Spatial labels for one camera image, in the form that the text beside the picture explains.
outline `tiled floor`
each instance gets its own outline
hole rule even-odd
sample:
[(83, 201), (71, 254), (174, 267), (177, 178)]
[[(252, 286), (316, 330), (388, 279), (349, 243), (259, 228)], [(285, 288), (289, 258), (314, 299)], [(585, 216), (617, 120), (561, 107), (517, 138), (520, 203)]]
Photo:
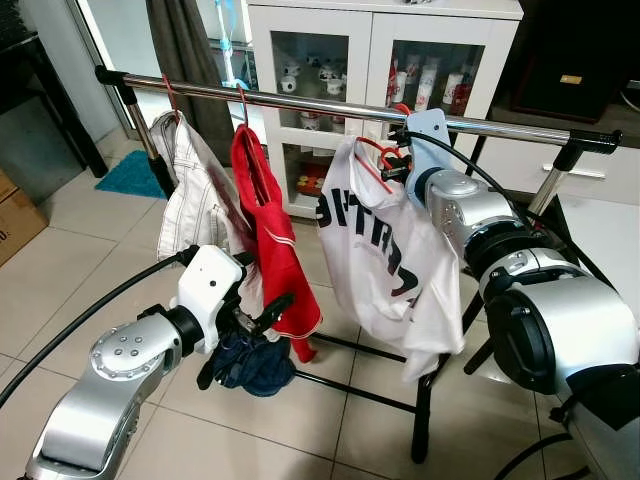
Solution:
[[(126, 141), (106, 152), (113, 164), (137, 148)], [(165, 202), (100, 192), (83, 173), (42, 206), (51, 225), (0, 268), (0, 386), (84, 308), (154, 261)], [(296, 224), (297, 250), (325, 316), (322, 331), (380, 346), (337, 306), (315, 229)], [(87, 363), (106, 329), (145, 307), (167, 304), (180, 268), (134, 287), (99, 312), (47, 358), (0, 411), (0, 476), (21, 475), (45, 419)], [(464, 280), (465, 302), (473, 282)], [(465, 376), (462, 365), (486, 338), (476, 322), (467, 348), (438, 380), (432, 402), (431, 450), (423, 465), (409, 458), (413, 417), (403, 411), (295, 379), (259, 399), (242, 390), (197, 389), (204, 358), (192, 355), (166, 378), (142, 410), (121, 479), (491, 479), (523, 448), (555, 432), (548, 399), (512, 384), (495, 364)], [(318, 344), (304, 368), (413, 403), (415, 386), (400, 382), (401, 365)], [(583, 462), (571, 445), (527, 460), (511, 479), (569, 473)]]

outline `clothes rack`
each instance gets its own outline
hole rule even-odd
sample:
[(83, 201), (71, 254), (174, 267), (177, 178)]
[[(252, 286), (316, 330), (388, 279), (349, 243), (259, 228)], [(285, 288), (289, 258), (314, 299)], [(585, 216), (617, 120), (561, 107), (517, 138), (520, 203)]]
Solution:
[[(142, 112), (137, 103), (134, 88), (167, 93), (167, 86), (161, 78), (133, 75), (126, 72), (107, 70), (104, 66), (96, 67), (96, 77), (103, 85), (110, 85), (117, 89), (123, 103), (126, 105), (133, 123), (140, 135), (140, 140), (149, 157), (149, 164), (153, 173), (158, 179), (158, 183), (169, 197), (173, 191), (173, 184), (169, 178), (164, 160), (159, 156), (158, 151), (151, 139), (149, 129), (144, 121)], [(208, 85), (197, 85), (186, 82), (171, 82), (174, 94), (188, 95), (219, 100), (240, 102), (241, 93), (232, 88), (212, 87)], [(318, 100), (313, 98), (295, 97), (290, 95), (279, 95), (259, 91), (245, 91), (244, 101), (247, 104), (282, 108), (289, 110), (306, 111), (325, 115), (339, 115), (349, 118), (385, 121), (393, 124), (402, 124), (406, 115), (397, 110), (381, 107), (371, 107), (356, 105), (330, 100)], [(529, 209), (537, 214), (542, 214), (549, 203), (553, 200), (563, 178), (575, 166), (580, 155), (585, 151), (610, 154), (615, 151), (621, 141), (621, 132), (599, 133), (583, 130), (557, 130), (549, 128), (531, 127), (526, 125), (515, 125), (508, 123), (491, 122), (463, 117), (447, 116), (447, 128), (451, 132), (467, 133), (480, 136), (478, 148), (474, 149), (471, 161), (477, 162), (482, 144), (486, 137), (501, 137), (514, 140), (524, 140), (535, 143), (546, 143), (558, 145), (562, 148), (558, 153), (553, 168), (549, 172), (538, 192), (533, 197)], [(476, 293), (463, 316), (463, 331), (471, 326), (483, 303), (480, 295)], [(359, 345), (329, 335), (314, 333), (312, 338), (323, 342), (330, 342), (340, 346), (348, 347), (363, 353), (377, 355), (396, 362), (405, 362), (405, 358), (389, 352), (375, 348)], [(473, 373), (475, 369), (491, 355), (490, 344), (487, 342), (474, 355), (471, 361), (465, 366), (466, 373)], [(411, 458), (416, 463), (422, 463), (428, 453), (429, 448), (429, 416), (431, 411), (431, 389), (439, 372), (444, 367), (449, 358), (448, 354), (440, 355), (438, 368), (418, 381), (416, 405), (409, 405), (391, 398), (383, 397), (372, 392), (355, 388), (351, 385), (335, 382), (330, 379), (319, 377), (303, 371), (297, 371), (296, 375), (322, 385), (335, 388), (337, 390), (351, 393), (375, 402), (379, 402), (394, 408), (398, 408), (414, 414), (413, 439), (411, 446)]]

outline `curtain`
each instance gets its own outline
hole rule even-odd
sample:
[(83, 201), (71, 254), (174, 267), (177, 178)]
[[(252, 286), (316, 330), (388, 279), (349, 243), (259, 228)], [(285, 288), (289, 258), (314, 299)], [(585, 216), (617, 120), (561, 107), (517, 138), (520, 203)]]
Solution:
[[(196, 0), (146, 0), (160, 70), (170, 81), (220, 86)], [(233, 124), (224, 100), (176, 95), (176, 104), (223, 165), (230, 165)]]

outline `black cable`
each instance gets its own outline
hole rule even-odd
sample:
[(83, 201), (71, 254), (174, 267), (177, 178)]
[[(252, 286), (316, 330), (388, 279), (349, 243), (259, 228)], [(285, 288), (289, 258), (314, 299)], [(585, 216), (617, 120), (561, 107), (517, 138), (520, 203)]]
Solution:
[(589, 467), (582, 467), (580, 470), (577, 470), (577, 471), (575, 471), (573, 473), (570, 473), (568, 475), (563, 475), (561, 477), (556, 477), (553, 480), (580, 480), (581, 478), (586, 477), (590, 473), (591, 473), (591, 470), (589, 470)]
[(437, 145), (438, 147), (442, 148), (443, 150), (446, 150), (451, 155), (456, 157), (458, 160), (460, 160), (462, 163), (467, 165), (469, 168), (473, 169), (478, 175), (482, 177), (482, 179), (485, 182), (491, 185), (496, 192), (498, 192), (505, 199), (507, 199), (507, 201), (511, 204), (511, 208), (516, 213), (516, 215), (518, 215), (518, 218), (523, 223), (523, 225), (525, 227), (529, 226), (529, 221), (527, 220), (527, 216), (525, 215), (523, 209), (520, 208), (520, 206), (516, 203), (513, 197), (511, 197), (509, 192), (507, 192), (504, 188), (502, 188), (502, 186), (498, 182), (496, 182), (491, 175), (489, 175), (482, 168), (480, 168), (478, 165), (476, 165), (467, 157), (465, 157), (462, 153), (458, 152), (457, 150), (447, 145), (446, 143), (438, 140), (437, 138), (430, 137), (429, 135), (425, 135), (424, 133), (412, 132), (410, 130), (407, 130), (403, 133), (409, 137), (416, 137), (416, 138), (419, 138), (420, 140), (424, 140), (425, 142), (429, 142), (429, 143), (433, 143), (434, 145)]
[(496, 192), (498, 192), (500, 195), (502, 195), (511, 204), (511, 207), (513, 208), (514, 212), (516, 213), (516, 215), (518, 215), (518, 218), (520, 219), (520, 221), (525, 226), (529, 226), (529, 221), (527, 220), (527, 217), (529, 217), (529, 218), (541, 223), (545, 227), (547, 227), (560, 240), (562, 240), (564, 242), (564, 244), (570, 250), (572, 250), (575, 253), (576, 257), (578, 257), (582, 261), (582, 263), (584, 263), (584, 266), (587, 267), (587, 269), (593, 274), (593, 276), (595, 278), (597, 278), (602, 283), (608, 285), (609, 287), (611, 287), (611, 288), (613, 288), (615, 290), (615, 288), (613, 287), (613, 284), (609, 281), (609, 279), (605, 276), (605, 274), (602, 273), (602, 271), (595, 265), (595, 263), (593, 263), (593, 261), (587, 256), (587, 254), (584, 253), (580, 249), (580, 247), (578, 247), (573, 242), (573, 240), (571, 240), (567, 235), (562, 233), (561, 229), (557, 225), (554, 225), (553, 222), (551, 222), (550, 220), (547, 220), (546, 218), (541, 217), (540, 215), (537, 215), (537, 214), (535, 214), (535, 213), (533, 213), (533, 212), (531, 212), (529, 210), (522, 209), (516, 203), (516, 201), (513, 199), (513, 197), (511, 197), (509, 192), (507, 192), (491, 175), (489, 175), (487, 172), (485, 172), (477, 164), (475, 164), (474, 162), (469, 160), (462, 153), (460, 153), (457, 150), (453, 149), (452, 147), (450, 147), (446, 143), (438, 140), (437, 138), (430, 137), (429, 135), (426, 135), (426, 134), (420, 133), (420, 132), (412, 132), (410, 130), (407, 130), (407, 131), (405, 131), (403, 133), (405, 135), (409, 136), (409, 137), (416, 137), (416, 138), (419, 138), (419, 139), (424, 140), (426, 142), (429, 142), (429, 143), (432, 143), (434, 145), (437, 145), (438, 147), (442, 148), (443, 150), (449, 152), (451, 155), (455, 156), (462, 163), (466, 164), (469, 168), (474, 170), (480, 177), (482, 177), (482, 179), (484, 181), (486, 181), (489, 185), (491, 185), (495, 189)]
[(64, 340), (71, 335), (78, 327), (80, 327), (83, 323), (85, 323), (92, 315), (94, 315), (98, 310), (104, 307), (111, 300), (116, 298), (125, 290), (131, 288), (133, 285), (138, 283), (140, 280), (148, 277), (149, 275), (157, 272), (158, 270), (162, 270), (167, 265), (171, 265), (174, 262), (180, 262), (183, 265), (188, 265), (189, 262), (193, 259), (196, 252), (198, 251), (197, 245), (192, 245), (186, 250), (176, 253), (169, 258), (166, 258), (155, 265), (143, 270), (137, 275), (131, 277), (126, 282), (117, 286), (109, 293), (107, 293), (104, 297), (98, 300), (96, 303), (87, 308), (78, 318), (76, 318), (73, 322), (67, 325), (63, 330), (58, 333), (53, 340), (47, 343), (42, 350), (40, 350), (27, 364), (20, 370), (13, 379), (7, 384), (7, 386), (0, 393), (0, 408), (9, 400), (9, 397), (13, 394), (13, 392), (20, 386), (20, 384), (24, 381), (25, 378), (33, 371), (35, 368), (44, 360), (58, 345), (60, 345)]
[(500, 470), (498, 475), (495, 476), (494, 480), (504, 480), (512, 470), (514, 470), (518, 465), (520, 465), (538, 450), (542, 450), (544, 447), (548, 447), (549, 445), (553, 445), (554, 443), (564, 442), (566, 440), (571, 440), (571, 435), (569, 435), (568, 433), (558, 433), (557, 435), (551, 435), (550, 437), (543, 438), (542, 440), (537, 441), (529, 448), (520, 452), (509, 463), (507, 463), (504, 468)]

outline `dark blue garment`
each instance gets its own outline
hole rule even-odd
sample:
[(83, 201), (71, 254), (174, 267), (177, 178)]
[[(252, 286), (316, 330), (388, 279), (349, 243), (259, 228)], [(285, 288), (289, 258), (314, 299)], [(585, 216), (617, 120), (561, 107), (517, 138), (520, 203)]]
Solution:
[(216, 380), (227, 388), (243, 387), (257, 397), (269, 397), (287, 385), (295, 374), (289, 359), (291, 342), (281, 337), (269, 342), (234, 331), (220, 338), (209, 361), (198, 375), (198, 386), (206, 390)]

